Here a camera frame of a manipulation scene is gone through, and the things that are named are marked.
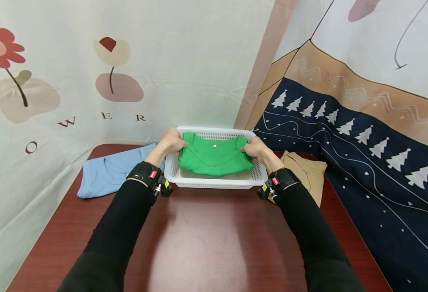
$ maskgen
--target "flower stem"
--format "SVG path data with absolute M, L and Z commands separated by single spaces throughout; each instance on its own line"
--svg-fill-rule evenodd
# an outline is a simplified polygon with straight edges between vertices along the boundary
M 113 87 L 112 87 L 112 73 L 113 73 L 113 69 L 115 67 L 112 67 L 112 70 L 110 70 L 110 77 L 109 77 L 109 83 L 110 83 L 110 92 L 112 92 L 113 94 Z
M 26 95 L 24 95 L 23 89 L 21 89 L 21 86 L 19 85 L 18 81 L 16 81 L 16 79 L 13 77 L 10 71 L 6 68 L 5 70 L 8 72 L 8 75 L 11 77 L 11 79 L 15 82 L 16 86 L 18 87 L 19 92 L 21 93 L 21 98 L 23 99 L 24 107 L 28 107 L 28 101 L 26 99 Z

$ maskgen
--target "wrist-mounted camera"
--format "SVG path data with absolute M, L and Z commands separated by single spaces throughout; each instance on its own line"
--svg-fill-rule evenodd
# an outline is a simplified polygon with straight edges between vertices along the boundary
M 146 161 L 138 163 L 129 172 L 128 178 L 136 178 L 147 184 L 149 191 L 155 197 L 158 197 L 159 194 L 162 194 L 163 197 L 169 197 L 173 192 L 173 188 L 169 185 L 168 180 L 165 179 L 162 170 Z
M 256 194 L 261 200 L 266 200 L 269 196 L 274 199 L 285 188 L 297 183 L 301 183 L 299 178 L 290 169 L 283 167 L 272 172 L 269 175 L 269 180 L 256 191 Z

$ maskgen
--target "light blue t-shirt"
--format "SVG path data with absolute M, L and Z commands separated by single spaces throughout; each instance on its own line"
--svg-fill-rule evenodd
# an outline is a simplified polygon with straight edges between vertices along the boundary
M 78 197 L 90 199 L 102 197 L 118 191 L 125 182 L 129 172 L 156 147 L 149 144 L 144 147 L 128 150 L 83 163 L 83 179 L 78 190 Z M 164 172 L 165 160 L 162 160 L 161 170 Z

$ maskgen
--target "hand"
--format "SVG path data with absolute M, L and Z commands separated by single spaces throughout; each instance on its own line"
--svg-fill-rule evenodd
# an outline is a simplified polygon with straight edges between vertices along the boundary
M 183 141 L 182 135 L 174 127 L 171 127 L 160 140 L 159 144 L 165 145 L 168 151 L 178 152 L 182 148 L 188 147 L 188 143 Z
M 178 152 L 182 148 L 188 147 L 188 143 L 182 140 L 182 136 L 177 129 L 171 127 L 161 138 L 157 146 L 149 153 L 145 161 L 161 167 L 162 160 L 171 151 Z
M 259 163 L 265 165 L 268 173 L 275 172 L 284 167 L 279 157 L 259 137 L 251 138 L 248 144 L 242 147 L 241 150 L 256 159 Z
M 254 157 L 259 163 L 264 164 L 263 155 L 266 154 L 267 150 L 270 150 L 260 137 L 253 137 L 248 141 L 241 151 L 248 154 L 248 156 Z

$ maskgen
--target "black line drawing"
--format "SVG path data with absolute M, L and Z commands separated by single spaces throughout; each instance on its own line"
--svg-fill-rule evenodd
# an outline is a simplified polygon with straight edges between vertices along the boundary
M 396 51 L 394 52 L 394 62 L 396 63 L 396 65 L 397 65 L 397 68 L 396 68 L 396 70 L 399 70 L 400 68 L 402 68 L 402 67 L 405 67 L 407 64 L 404 64 L 404 65 L 400 65 L 399 64 L 399 62 L 397 61 L 397 52 L 398 52 L 398 50 L 399 50 L 399 46 L 400 46 L 400 43 L 402 42 L 402 39 L 404 38 L 404 36 L 405 36 L 405 33 L 407 33 L 407 31 L 409 30 L 409 28 L 410 28 L 410 25 L 412 25 L 413 24 L 413 22 L 415 21 L 415 19 L 417 18 L 417 16 L 420 14 L 420 12 L 423 10 L 423 8 L 425 7 L 425 5 L 428 3 L 428 0 L 426 0 L 425 1 L 425 3 L 423 3 L 423 6 L 418 10 L 418 12 L 417 12 L 417 14 L 414 16 L 414 18 L 410 21 L 410 23 L 408 24 L 408 26 L 407 26 L 407 28 L 405 28 L 405 30 L 404 30 L 404 33 L 402 33 L 402 36 L 400 37 L 400 39 L 399 39 L 399 42 L 397 43 L 397 46 L 396 46 Z

